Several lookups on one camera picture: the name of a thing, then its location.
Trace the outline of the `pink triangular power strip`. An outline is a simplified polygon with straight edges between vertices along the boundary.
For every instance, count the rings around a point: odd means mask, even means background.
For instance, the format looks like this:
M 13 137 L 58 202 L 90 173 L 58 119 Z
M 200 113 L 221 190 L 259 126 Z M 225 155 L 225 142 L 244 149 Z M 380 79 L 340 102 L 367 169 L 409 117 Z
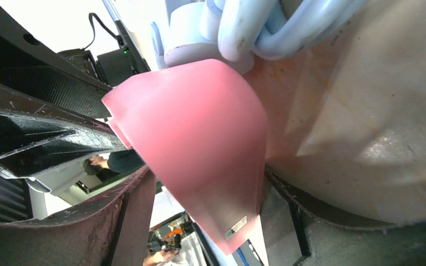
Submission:
M 260 213 L 268 123 L 248 82 L 206 59 L 134 75 L 102 99 L 134 149 L 226 255 Z

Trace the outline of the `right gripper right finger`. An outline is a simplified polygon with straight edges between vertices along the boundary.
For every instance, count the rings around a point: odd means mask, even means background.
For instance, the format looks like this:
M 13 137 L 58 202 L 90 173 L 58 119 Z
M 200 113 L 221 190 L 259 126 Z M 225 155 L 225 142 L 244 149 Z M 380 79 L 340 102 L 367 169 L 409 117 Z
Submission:
M 426 218 L 386 223 L 332 206 L 265 170 L 271 265 L 426 265 Z

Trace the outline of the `light blue power strip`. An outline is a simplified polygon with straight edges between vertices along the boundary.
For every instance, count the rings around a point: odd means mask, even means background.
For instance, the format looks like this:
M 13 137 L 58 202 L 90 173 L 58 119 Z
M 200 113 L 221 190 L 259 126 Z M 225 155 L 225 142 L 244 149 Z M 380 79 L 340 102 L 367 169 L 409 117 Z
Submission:
M 254 58 L 279 60 L 319 43 L 362 6 L 362 1 L 165 1 L 150 24 L 160 69 L 206 59 L 245 74 Z

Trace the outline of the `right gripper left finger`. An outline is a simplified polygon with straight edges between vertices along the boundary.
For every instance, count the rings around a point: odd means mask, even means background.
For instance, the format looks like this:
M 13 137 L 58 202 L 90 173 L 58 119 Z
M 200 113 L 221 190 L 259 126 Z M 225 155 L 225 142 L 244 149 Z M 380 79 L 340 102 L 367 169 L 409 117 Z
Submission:
M 142 265 L 155 187 L 144 166 L 45 219 L 0 222 L 0 265 Z

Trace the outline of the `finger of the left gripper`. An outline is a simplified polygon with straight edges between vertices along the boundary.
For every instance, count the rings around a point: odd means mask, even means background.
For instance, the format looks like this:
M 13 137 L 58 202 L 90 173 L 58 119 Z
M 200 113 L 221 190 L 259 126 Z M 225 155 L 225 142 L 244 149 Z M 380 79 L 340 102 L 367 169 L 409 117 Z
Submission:
M 107 124 L 0 84 L 1 177 L 37 177 L 123 149 Z

